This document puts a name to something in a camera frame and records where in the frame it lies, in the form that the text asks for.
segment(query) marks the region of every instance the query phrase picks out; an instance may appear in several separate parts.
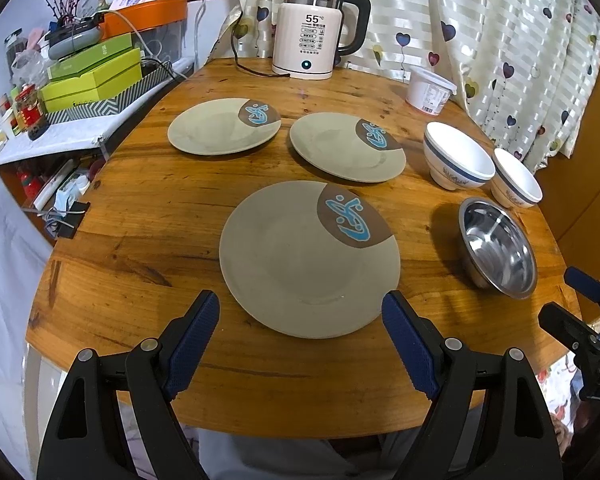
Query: red heart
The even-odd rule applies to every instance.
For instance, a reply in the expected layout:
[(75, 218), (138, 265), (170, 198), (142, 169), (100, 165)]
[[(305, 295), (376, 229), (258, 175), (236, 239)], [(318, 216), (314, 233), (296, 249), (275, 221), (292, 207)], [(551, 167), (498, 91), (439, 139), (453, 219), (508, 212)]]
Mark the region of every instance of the red heart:
[(431, 66), (436, 66), (440, 61), (440, 56), (438, 54), (434, 54), (433, 52), (429, 52), (429, 64)]

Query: heart-patterned curtain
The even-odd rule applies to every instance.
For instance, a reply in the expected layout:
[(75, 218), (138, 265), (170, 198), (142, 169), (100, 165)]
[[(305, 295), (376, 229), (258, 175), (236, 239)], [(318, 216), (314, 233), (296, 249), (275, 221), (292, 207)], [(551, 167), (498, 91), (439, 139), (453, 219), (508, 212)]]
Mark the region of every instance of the heart-patterned curtain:
[[(600, 67), (600, 17), (587, 0), (370, 0), (363, 47), (339, 66), (408, 83), (420, 66), (458, 86), (456, 102), (536, 171), (570, 156)], [(282, 0), (240, 0), (240, 56), (270, 57)], [(355, 16), (344, 10), (342, 44)], [(222, 56), (227, 34), (212, 55)]]

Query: electric kettle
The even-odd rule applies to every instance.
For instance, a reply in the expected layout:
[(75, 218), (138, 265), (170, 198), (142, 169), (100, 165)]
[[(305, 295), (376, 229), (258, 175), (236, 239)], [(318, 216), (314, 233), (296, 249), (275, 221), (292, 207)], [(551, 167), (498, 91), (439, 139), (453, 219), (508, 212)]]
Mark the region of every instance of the electric kettle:
[[(358, 8), (351, 44), (338, 47), (342, 4)], [(336, 54), (348, 56), (362, 47), (371, 13), (369, 0), (284, 0), (278, 10), (272, 70), (298, 79), (328, 79)]]

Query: metal bowl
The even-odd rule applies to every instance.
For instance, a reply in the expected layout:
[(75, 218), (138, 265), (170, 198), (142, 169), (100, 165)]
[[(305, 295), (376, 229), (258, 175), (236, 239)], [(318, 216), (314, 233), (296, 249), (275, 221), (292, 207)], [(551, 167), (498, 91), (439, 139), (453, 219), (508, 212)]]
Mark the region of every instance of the metal bowl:
[(468, 198), (458, 215), (462, 264), (480, 288), (494, 286), (524, 300), (538, 282), (536, 258), (528, 238), (506, 211), (482, 198)]

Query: chevron pattern box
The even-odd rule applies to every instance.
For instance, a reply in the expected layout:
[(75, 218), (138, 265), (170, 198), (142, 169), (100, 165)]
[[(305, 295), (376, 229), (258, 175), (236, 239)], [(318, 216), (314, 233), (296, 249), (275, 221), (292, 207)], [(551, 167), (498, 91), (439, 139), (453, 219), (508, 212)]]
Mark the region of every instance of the chevron pattern box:
[(163, 67), (158, 66), (156, 70), (148, 76), (143, 77), (135, 85), (130, 86), (111, 99), (98, 101), (96, 103), (87, 103), (74, 106), (66, 110), (60, 110), (48, 114), (46, 118), (50, 124), (67, 123), (68, 121), (77, 121), (78, 119), (88, 119), (90, 117), (100, 117), (105, 115), (117, 115), (127, 108), (133, 101), (142, 97), (151, 88), (159, 85), (166, 79), (171, 78), (171, 74)]

